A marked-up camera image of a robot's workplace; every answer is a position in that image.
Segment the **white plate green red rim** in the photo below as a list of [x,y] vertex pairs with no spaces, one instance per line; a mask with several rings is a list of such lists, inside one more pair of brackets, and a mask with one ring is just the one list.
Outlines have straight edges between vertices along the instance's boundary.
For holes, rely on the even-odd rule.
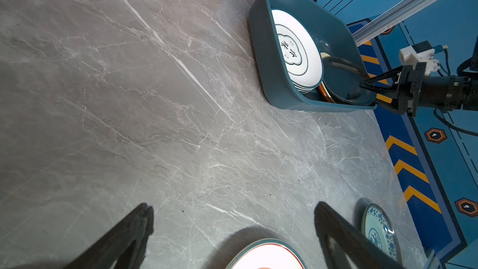
[[300,255],[278,239],[261,239],[242,249],[227,269],[306,269]]

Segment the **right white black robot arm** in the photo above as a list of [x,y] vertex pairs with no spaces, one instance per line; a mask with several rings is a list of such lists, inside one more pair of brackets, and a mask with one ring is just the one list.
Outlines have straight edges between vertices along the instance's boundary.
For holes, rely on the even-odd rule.
[[402,48],[401,66],[360,83],[360,87],[391,99],[378,102],[383,108],[415,117],[418,107],[436,108],[442,112],[478,109],[478,47],[472,57],[456,70],[456,75],[432,76],[441,64],[436,52],[448,52],[444,46],[431,46],[424,41]]

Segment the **orange plate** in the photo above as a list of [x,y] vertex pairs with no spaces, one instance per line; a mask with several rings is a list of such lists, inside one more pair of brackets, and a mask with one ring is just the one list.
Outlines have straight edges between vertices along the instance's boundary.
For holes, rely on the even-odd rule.
[[324,100],[326,102],[329,102],[329,103],[336,103],[335,100],[333,99],[333,97],[331,96],[331,94],[329,93],[329,91],[327,90],[324,82],[322,82],[319,86],[318,86],[318,90],[320,92],[320,94],[322,95],[322,97],[324,98]]

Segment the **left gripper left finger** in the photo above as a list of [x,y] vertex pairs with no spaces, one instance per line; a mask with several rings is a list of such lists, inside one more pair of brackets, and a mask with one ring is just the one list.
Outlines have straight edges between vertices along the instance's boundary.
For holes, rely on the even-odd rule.
[[65,267],[67,269],[138,269],[154,232],[153,207],[141,203],[102,238]]

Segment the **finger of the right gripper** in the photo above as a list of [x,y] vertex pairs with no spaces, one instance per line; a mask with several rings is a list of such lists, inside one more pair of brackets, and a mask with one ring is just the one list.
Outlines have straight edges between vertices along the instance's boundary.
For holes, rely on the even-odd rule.
[[[364,88],[366,90],[396,90],[397,85],[398,85],[398,78],[400,74],[402,73],[403,67],[397,67],[393,70],[390,70],[388,72],[385,72],[383,74],[370,77],[366,80],[363,80],[360,83],[360,87]],[[391,80],[391,84],[386,84],[384,86],[378,85],[378,83],[382,80],[389,81]]]
[[402,113],[398,108],[398,103],[394,99],[387,99],[386,101],[384,101],[384,100],[381,100],[380,98],[377,98],[375,102],[377,105],[381,106],[385,110],[388,110],[389,112],[392,112],[395,114]]

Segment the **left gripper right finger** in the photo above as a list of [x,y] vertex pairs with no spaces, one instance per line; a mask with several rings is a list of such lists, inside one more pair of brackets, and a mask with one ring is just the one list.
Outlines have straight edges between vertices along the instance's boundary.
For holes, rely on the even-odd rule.
[[373,245],[326,202],[314,210],[316,235],[326,265],[339,269],[350,258],[359,269],[401,269],[403,266]]

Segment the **cream yellow plate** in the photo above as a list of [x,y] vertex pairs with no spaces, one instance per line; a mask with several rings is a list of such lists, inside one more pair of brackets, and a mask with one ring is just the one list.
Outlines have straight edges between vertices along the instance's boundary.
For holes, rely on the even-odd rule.
[[328,53],[326,53],[326,52],[321,52],[321,58],[322,58],[322,59],[326,59],[326,58],[328,58],[328,57],[331,57]]

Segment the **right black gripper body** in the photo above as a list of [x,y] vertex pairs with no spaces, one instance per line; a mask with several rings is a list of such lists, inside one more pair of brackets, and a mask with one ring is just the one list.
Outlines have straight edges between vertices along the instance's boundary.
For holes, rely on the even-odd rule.
[[399,68],[400,74],[396,81],[399,114],[406,114],[408,117],[416,116],[426,66],[426,62],[418,62],[415,68],[412,65]]

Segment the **green patterned plate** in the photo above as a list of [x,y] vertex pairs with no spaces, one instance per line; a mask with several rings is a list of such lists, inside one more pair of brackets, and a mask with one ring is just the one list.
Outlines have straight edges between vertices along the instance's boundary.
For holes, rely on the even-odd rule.
[[402,264],[397,234],[385,211],[377,204],[369,205],[361,221],[363,235],[384,254]]

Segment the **black plate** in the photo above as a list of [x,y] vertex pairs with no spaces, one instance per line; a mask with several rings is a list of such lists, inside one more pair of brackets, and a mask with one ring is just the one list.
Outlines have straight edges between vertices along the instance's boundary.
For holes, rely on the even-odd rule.
[[376,94],[360,87],[363,80],[370,78],[367,71],[340,57],[322,59],[323,79],[327,90],[336,103],[356,106],[372,106]]

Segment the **small white flower-logo plate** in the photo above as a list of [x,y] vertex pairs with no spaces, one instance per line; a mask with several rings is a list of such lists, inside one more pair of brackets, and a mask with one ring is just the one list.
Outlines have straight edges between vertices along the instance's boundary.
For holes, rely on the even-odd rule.
[[309,93],[323,80],[323,61],[310,33],[285,11],[271,11],[286,71],[301,93]]

